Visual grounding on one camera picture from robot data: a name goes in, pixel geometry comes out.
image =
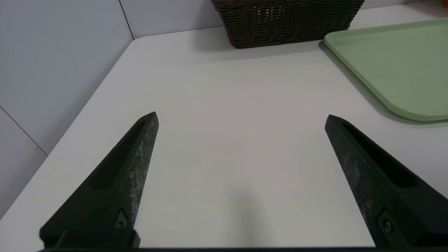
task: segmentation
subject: light green plastic tray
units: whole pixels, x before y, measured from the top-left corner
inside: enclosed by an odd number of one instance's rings
[[[332,32],[325,44],[395,114],[448,119],[448,18]]]

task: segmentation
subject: wicker basket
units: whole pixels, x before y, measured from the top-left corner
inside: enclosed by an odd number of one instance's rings
[[[323,39],[346,30],[364,0],[211,0],[236,48]]]

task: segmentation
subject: tile grout line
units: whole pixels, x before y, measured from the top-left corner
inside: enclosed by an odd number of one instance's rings
[[[126,17],[125,9],[123,9],[123,5],[121,4],[121,0],[118,0],[118,2],[120,3],[120,7],[121,7],[121,11],[123,12],[123,15],[125,16],[126,24],[128,25],[129,32],[131,33],[132,40],[135,40],[134,39],[134,34],[132,34],[131,26],[129,25],[129,22],[128,22],[128,18]]]
[[[19,129],[21,129],[23,131],[23,133],[25,133],[25,135],[31,139],[31,141],[33,141],[33,143],[46,155],[48,156],[48,154],[31,138],[31,136],[22,128],[20,127],[20,125],[16,122],[16,120],[14,120],[14,118],[8,114],[8,112],[6,112],[6,110],[0,105],[0,109],[3,110],[3,112],[17,125],[17,127],[19,127]]]

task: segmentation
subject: white wall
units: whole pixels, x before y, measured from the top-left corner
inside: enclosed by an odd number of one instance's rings
[[[0,0],[0,105],[49,154],[131,41],[118,0]]]
[[[0,109],[0,219],[46,157]]]
[[[362,9],[422,0],[366,0]],[[222,26],[210,0],[121,0],[134,38]]]

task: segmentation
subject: white table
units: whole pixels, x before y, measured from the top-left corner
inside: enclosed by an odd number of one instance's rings
[[[436,2],[366,9],[352,28],[443,16]],[[194,30],[131,43],[0,221],[0,251],[39,250],[39,228],[152,111],[142,247],[374,246],[328,114],[448,196],[447,122],[393,115],[322,42],[236,50],[222,27]]]

